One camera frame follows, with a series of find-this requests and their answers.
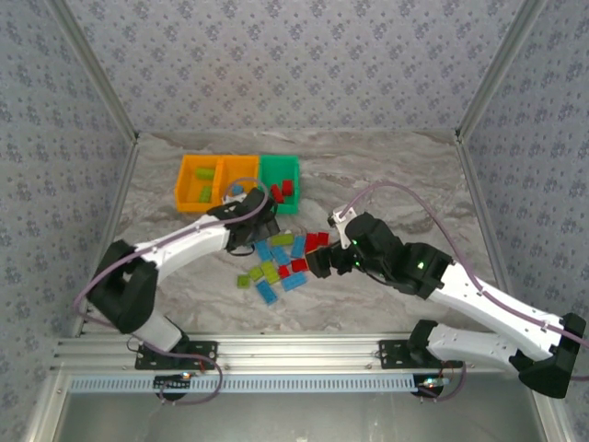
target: orange bin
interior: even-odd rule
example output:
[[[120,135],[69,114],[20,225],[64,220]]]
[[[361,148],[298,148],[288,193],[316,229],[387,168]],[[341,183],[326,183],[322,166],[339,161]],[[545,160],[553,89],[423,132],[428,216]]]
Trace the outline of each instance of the orange bin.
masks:
[[[237,178],[258,177],[260,158],[241,155],[185,155],[176,180],[176,208],[184,213],[204,213],[223,203],[223,194],[229,183]],[[213,180],[196,176],[197,169],[214,169]],[[239,183],[248,192],[256,184],[253,181]],[[212,187],[211,201],[199,203],[204,186]]]

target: blue block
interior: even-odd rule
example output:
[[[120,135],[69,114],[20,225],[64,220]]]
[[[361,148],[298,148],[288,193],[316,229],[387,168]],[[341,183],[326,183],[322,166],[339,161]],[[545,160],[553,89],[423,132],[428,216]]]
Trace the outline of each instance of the blue block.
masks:
[[[231,193],[233,194],[233,196],[240,195],[241,193],[243,193],[243,186],[240,186],[239,184],[234,185],[231,188]]]
[[[306,276],[303,272],[293,273],[283,279],[283,288],[285,292],[304,284],[306,284]]]
[[[272,261],[272,254],[270,253],[270,247],[266,241],[259,241],[256,243],[256,250],[262,262]]]
[[[281,246],[272,247],[272,255],[278,265],[288,265],[291,263],[290,258]]]
[[[300,260],[305,256],[305,239],[306,237],[294,237],[293,248],[291,249],[291,258]]]
[[[272,290],[272,287],[270,287],[270,284],[268,284],[268,281],[262,281],[261,283],[256,284],[256,288],[261,297],[264,298],[264,301],[266,301],[266,304],[270,305],[278,300],[278,297]]]

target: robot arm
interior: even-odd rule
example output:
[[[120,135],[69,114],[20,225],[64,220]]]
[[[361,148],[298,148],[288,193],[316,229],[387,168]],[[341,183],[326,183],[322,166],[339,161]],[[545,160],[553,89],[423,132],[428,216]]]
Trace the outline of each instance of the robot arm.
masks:
[[[585,321],[569,313],[562,318],[532,308],[483,281],[484,290],[509,308],[545,324],[534,325],[518,318],[483,296],[470,281],[464,267],[442,251],[423,243],[406,243],[387,225],[370,214],[353,209],[334,211],[329,223],[340,240],[306,256],[309,269],[318,277],[352,269],[367,273],[399,292],[454,308],[494,333],[455,330],[435,321],[421,320],[408,342],[416,361],[435,358],[462,360],[517,372],[532,390],[562,398],[571,379],[579,344],[548,330],[583,336]]]
[[[157,285],[180,267],[204,255],[219,250],[232,251],[277,234],[276,203],[272,199],[245,221],[223,223],[252,212],[260,206],[263,197],[262,191],[252,189],[245,198],[214,207],[194,223],[163,238],[134,246],[123,240],[112,243],[97,273],[136,250],[152,249],[110,273],[88,294],[88,300],[121,333],[133,334],[167,352],[175,350],[179,342],[185,340],[185,335],[155,308]],[[214,222],[218,224],[200,228]]]

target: gray marble floor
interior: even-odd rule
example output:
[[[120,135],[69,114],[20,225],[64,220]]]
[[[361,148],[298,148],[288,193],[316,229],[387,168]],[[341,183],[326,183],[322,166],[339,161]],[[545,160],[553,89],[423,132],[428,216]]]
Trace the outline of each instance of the gray marble floor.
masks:
[[[279,215],[282,229],[329,230],[328,212],[371,182],[396,180],[428,201],[447,223],[480,277],[493,281],[487,251],[450,133],[292,132],[248,134],[142,134],[139,157],[123,208],[118,237],[131,243],[159,238],[197,215],[180,214],[174,186],[189,153],[289,154],[301,163],[298,215]],[[384,219],[404,241],[424,241],[451,252],[433,221],[408,195],[375,191],[356,206]],[[188,332],[343,331],[406,332],[417,320],[479,326],[447,308],[383,287],[360,273],[331,276],[289,293],[267,307],[255,288],[236,278],[259,262],[219,252],[168,277],[156,304]]]

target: patterned wallpaper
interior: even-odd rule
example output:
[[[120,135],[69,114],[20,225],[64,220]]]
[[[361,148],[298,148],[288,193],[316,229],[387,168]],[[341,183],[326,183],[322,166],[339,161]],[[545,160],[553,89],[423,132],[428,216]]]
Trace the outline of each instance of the patterned wallpaper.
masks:
[[[3,0],[0,41],[0,440],[18,441],[127,147],[41,0]]]
[[[589,4],[549,2],[468,140],[516,295],[589,319]],[[583,352],[578,372],[589,374]],[[567,398],[589,440],[589,384]]]
[[[135,129],[454,128],[522,0],[70,0]]]

